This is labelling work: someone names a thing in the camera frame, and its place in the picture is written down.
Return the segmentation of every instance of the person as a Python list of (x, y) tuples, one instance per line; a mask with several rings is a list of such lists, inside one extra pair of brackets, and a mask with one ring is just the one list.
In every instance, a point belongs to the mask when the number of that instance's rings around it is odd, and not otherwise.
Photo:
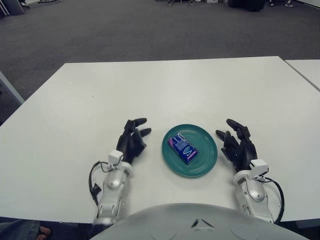
[(0, 222), (0, 240), (47, 240), (51, 230), (39, 221), (6, 219)]
[[(270, 7), (273, 7), (275, 4), (274, 4), (274, 1), (273, 0), (269, 0), (269, 6)], [(288, 8), (292, 8), (294, 7), (294, 5), (291, 3), (291, 0), (288, 0), (285, 4), (286, 7)]]

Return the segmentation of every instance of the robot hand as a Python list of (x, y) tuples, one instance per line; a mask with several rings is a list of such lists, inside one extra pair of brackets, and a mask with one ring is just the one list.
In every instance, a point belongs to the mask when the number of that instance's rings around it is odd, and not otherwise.
[(123, 162), (132, 164), (134, 158), (138, 157), (147, 146), (142, 138), (151, 132), (151, 128), (143, 130), (136, 128), (146, 121), (146, 118), (138, 118), (126, 122), (124, 132), (120, 136), (116, 146), (116, 150), (123, 153)]
[(90, 185), (91, 173), (89, 176), (89, 188), (91, 195), (97, 203), (96, 224), (113, 224), (125, 215), (126, 202), (130, 189), (130, 178), (133, 175), (132, 162), (138, 157), (147, 146), (143, 137), (151, 132), (151, 128), (138, 130), (137, 127), (144, 124), (146, 118), (128, 120), (124, 126), (124, 132), (118, 140), (116, 149), (108, 155), (108, 173), (103, 181), (103, 193), (101, 199), (97, 200), (99, 192), (97, 185)]
[(227, 119), (226, 123), (236, 132), (240, 144), (231, 136), (229, 131), (216, 130), (215, 134), (223, 141), (223, 148), (221, 148), (223, 154), (233, 163), (237, 172), (250, 170), (251, 160), (257, 159), (257, 152), (255, 145), (249, 139), (248, 127), (232, 119)]
[[(229, 131), (216, 130), (215, 133), (223, 141), (221, 149), (223, 154), (233, 163), (237, 171), (233, 177), (233, 183), (237, 186), (235, 195), (241, 212), (278, 224), (285, 207), (284, 194), (280, 185), (271, 178), (265, 177), (269, 166), (262, 159), (257, 159), (256, 148), (250, 140), (248, 127), (232, 119), (227, 119), (226, 123), (236, 132), (240, 144)], [(268, 208), (268, 193), (263, 186), (264, 183), (270, 182), (278, 187), (281, 196), (281, 209), (275, 221)]]

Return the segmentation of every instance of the teal plate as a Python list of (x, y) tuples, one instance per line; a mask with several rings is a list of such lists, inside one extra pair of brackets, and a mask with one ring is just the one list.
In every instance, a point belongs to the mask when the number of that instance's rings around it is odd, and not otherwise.
[[(169, 138), (181, 133), (198, 150), (198, 155), (185, 164), (178, 154), (168, 145)], [(206, 130), (191, 124), (171, 128), (162, 140), (162, 155), (168, 166), (184, 177), (196, 178), (207, 174), (216, 164), (218, 151), (214, 139)]]

